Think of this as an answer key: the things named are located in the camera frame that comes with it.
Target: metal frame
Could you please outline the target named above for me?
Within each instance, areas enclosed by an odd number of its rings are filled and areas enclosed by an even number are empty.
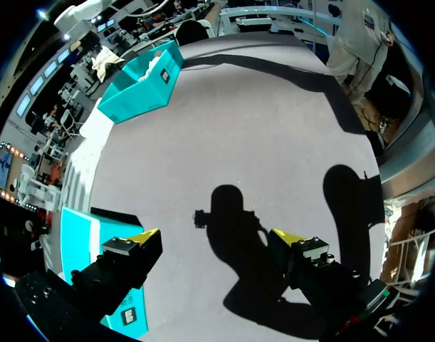
[[[327,14],[317,13],[315,11],[309,11],[307,9],[296,9],[293,7],[283,7],[283,6],[247,6],[247,7],[236,7],[222,9],[220,12],[220,17],[222,24],[224,25],[224,34],[229,34],[231,32],[230,18],[234,16],[248,16],[250,14],[267,14],[274,16],[301,16],[303,18],[314,19],[314,26],[316,25],[316,20],[325,21],[332,25],[340,25],[340,19],[328,16]]]

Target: desk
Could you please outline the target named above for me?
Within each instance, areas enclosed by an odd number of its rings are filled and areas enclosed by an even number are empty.
[[[318,236],[338,261],[377,278],[382,193],[361,122],[295,37],[236,34],[181,52],[169,105],[113,127],[91,198],[162,230],[143,341],[318,338],[323,324],[299,290],[283,295],[264,237],[225,224],[196,229],[192,215],[210,211],[217,187],[234,185],[267,230]],[[238,194],[226,189],[214,199],[234,204]]]

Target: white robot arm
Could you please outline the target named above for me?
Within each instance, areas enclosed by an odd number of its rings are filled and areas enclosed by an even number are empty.
[[[109,7],[112,0],[87,0],[78,6],[70,6],[54,21],[54,26],[67,34],[76,24],[91,20]]]

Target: small black object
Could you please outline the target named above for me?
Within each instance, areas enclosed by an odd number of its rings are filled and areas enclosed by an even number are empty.
[[[329,4],[329,5],[328,5],[328,11],[329,11],[330,14],[331,14],[332,16],[334,16],[335,18],[337,18],[338,16],[340,16],[340,9],[339,9],[339,7],[337,7],[336,5]]]

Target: monitor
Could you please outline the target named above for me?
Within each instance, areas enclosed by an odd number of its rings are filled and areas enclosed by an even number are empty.
[[[70,55],[70,50],[64,50],[59,56],[58,56],[58,62],[62,63],[64,59],[67,58],[67,56]]]
[[[97,32],[101,32],[104,29],[106,29],[106,24],[102,24],[102,25],[97,26]]]
[[[43,72],[45,74],[45,77],[49,77],[50,74],[53,73],[53,71],[58,67],[58,64],[56,61],[53,61]]]
[[[0,188],[5,189],[6,181],[9,178],[10,165],[13,155],[3,149],[0,149]]]
[[[24,96],[21,103],[19,103],[18,109],[16,109],[16,114],[18,114],[18,116],[20,116],[20,117],[23,116],[23,114],[26,111],[26,108],[30,102],[31,102],[31,98],[29,97],[29,95],[26,94],[26,96]]]
[[[38,89],[40,89],[41,85],[43,84],[43,77],[39,76],[36,81],[33,83],[33,85],[31,86],[31,94],[35,95],[38,91]]]

